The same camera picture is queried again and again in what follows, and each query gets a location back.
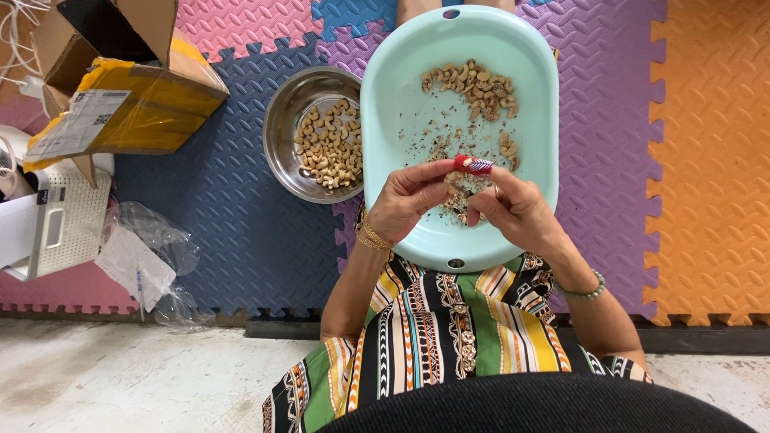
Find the striped dress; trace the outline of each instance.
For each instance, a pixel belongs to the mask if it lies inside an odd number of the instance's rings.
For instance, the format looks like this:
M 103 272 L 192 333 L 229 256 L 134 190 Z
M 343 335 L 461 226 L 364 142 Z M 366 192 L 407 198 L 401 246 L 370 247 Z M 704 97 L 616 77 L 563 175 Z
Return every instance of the striped dress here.
M 559 341 L 553 279 L 532 253 L 461 275 L 391 253 L 358 341 L 331 338 L 286 373 L 263 404 L 264 431 L 315 431 L 380 398 L 473 376 L 575 371 L 652 382 L 628 359 L 599 360 Z

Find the leg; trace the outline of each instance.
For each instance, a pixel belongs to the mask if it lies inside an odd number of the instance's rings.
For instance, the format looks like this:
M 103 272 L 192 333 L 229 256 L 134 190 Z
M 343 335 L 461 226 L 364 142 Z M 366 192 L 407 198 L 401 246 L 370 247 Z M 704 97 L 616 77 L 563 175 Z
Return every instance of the leg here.
M 440 7 L 441 0 L 398 0 L 396 27 L 420 14 L 439 9 Z
M 503 9 L 512 14 L 516 13 L 516 4 L 514 0 L 465 0 L 465 4 L 491 6 L 493 8 Z

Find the hand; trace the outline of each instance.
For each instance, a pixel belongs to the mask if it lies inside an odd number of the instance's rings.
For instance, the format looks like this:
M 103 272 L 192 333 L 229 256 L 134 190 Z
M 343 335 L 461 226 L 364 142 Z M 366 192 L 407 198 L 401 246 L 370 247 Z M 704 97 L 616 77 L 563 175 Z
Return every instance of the hand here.
M 483 213 L 513 245 L 545 260 L 571 242 L 534 182 L 524 182 L 497 166 L 489 177 L 497 189 L 490 186 L 468 197 L 468 226 L 478 224 Z
M 453 168 L 452 159 L 441 159 L 392 172 L 367 216 L 374 233 L 390 243 L 407 237 L 424 213 L 449 198 L 444 175 Z

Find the green bead bracelet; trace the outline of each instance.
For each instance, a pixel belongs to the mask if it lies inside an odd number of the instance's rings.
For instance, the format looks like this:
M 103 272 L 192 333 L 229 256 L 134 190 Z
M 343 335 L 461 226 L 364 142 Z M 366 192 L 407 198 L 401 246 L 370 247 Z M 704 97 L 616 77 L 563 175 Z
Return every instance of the green bead bracelet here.
M 559 284 L 558 281 L 554 280 L 554 285 L 556 288 L 564 294 L 564 296 L 567 297 L 573 297 L 576 299 L 593 299 L 601 294 L 601 292 L 604 291 L 604 289 L 607 288 L 606 283 L 604 282 L 604 277 L 601 276 L 600 273 L 598 273 L 595 269 L 591 269 L 594 271 L 594 275 L 596 275 L 597 280 L 599 280 L 599 287 L 596 288 L 596 290 L 590 292 L 589 294 L 576 294 L 573 292 L 566 291 L 561 284 Z

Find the plastic basin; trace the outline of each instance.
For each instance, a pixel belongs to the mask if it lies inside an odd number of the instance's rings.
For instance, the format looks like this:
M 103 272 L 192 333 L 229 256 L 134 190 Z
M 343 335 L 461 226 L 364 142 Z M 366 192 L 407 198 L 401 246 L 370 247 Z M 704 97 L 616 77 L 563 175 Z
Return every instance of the plastic basin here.
M 445 18 L 450 15 L 444 14 L 447 11 L 459 14 Z M 464 96 L 451 90 L 439 92 L 438 85 L 425 93 L 420 76 L 448 62 L 461 64 L 468 59 L 483 63 L 492 73 L 510 76 L 521 109 L 514 119 L 503 115 L 489 123 L 479 118 L 474 136 L 465 137 L 465 142 L 474 141 L 475 156 L 483 156 L 486 150 L 490 152 L 488 159 L 502 161 L 499 131 L 511 133 L 521 158 L 515 174 L 537 183 L 555 209 L 559 99 L 551 48 L 534 27 L 515 15 L 470 5 L 442 8 L 411 19 L 386 38 L 369 61 L 361 85 L 367 209 L 371 209 L 390 172 L 429 157 L 430 138 L 439 134 L 429 126 L 431 120 L 439 124 L 442 133 L 467 130 L 470 120 L 467 105 L 461 102 Z M 431 128 L 428 135 L 426 128 Z M 447 148 L 450 156 L 459 150 L 457 144 L 454 146 Z M 523 252 L 488 222 L 466 227 L 439 213 L 437 208 L 429 210 L 393 251 L 413 263 L 444 272 L 487 269 Z

